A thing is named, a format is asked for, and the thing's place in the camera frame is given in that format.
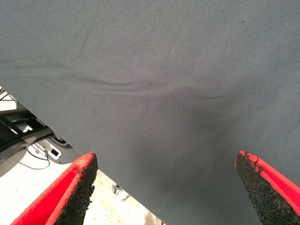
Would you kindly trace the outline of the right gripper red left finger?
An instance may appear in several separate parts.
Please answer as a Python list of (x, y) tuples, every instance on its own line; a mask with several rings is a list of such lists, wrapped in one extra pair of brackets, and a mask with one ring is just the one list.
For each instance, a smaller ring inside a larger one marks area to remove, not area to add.
[(16, 218), (13, 225), (82, 225), (94, 191), (94, 152), (76, 159)]

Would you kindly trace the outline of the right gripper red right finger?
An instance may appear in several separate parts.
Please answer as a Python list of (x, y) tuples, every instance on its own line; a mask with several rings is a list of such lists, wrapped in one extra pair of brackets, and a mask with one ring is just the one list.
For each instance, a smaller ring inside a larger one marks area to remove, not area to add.
[(261, 158), (245, 151), (236, 157), (237, 173), (263, 225), (300, 223), (300, 187)]

